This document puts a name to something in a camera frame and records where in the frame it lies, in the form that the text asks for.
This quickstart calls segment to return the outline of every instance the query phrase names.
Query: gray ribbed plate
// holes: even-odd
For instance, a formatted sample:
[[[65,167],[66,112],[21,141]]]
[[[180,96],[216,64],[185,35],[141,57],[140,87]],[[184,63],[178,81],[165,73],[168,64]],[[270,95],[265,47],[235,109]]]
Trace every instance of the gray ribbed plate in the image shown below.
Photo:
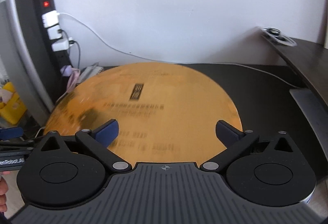
[[[216,173],[194,163],[139,163],[114,175],[94,200],[72,209],[27,205],[14,224],[315,224],[322,221],[305,203],[274,208],[253,204],[232,192]]]

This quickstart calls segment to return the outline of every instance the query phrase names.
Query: black printed label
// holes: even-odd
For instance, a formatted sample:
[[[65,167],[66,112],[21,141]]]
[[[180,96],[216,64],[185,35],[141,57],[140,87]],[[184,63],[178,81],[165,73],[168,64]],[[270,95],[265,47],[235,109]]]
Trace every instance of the black printed label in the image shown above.
[[[130,96],[130,100],[139,100],[142,89],[143,89],[143,83],[137,83],[133,88],[133,91]]]

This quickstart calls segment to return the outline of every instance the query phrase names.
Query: yellow container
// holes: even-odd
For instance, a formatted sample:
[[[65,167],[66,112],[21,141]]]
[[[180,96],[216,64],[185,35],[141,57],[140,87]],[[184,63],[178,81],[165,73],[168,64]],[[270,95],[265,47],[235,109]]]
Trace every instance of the yellow container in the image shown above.
[[[22,100],[20,100],[18,93],[15,92],[15,88],[11,82],[6,83],[3,88],[5,90],[13,92],[14,94],[3,108],[1,108],[0,104],[0,114],[9,123],[11,123],[12,125],[16,125],[21,119],[21,117],[24,115],[27,108],[22,102]]]

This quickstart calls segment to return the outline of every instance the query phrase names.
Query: triangular cutout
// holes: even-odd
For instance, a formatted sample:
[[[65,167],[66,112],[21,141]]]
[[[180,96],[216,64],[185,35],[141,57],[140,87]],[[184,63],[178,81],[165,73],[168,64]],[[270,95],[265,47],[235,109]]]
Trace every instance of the triangular cutout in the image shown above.
[[[288,141],[286,140],[286,138],[280,138],[274,149],[278,150],[278,151],[284,151],[284,152],[293,152],[293,150],[290,147],[290,145],[288,144]]]
[[[55,137],[50,137],[46,141],[44,146],[41,148],[41,151],[45,152],[45,151],[58,150],[58,149],[60,149],[60,146],[59,146],[56,138]]]

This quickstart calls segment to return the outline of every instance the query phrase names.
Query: dark brown object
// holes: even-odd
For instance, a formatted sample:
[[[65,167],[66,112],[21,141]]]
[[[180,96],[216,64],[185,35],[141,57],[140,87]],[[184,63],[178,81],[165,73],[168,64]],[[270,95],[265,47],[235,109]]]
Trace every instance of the dark brown object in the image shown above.
[[[328,110],[328,49],[319,43],[292,39],[297,46],[274,45],[273,48],[302,77]]]

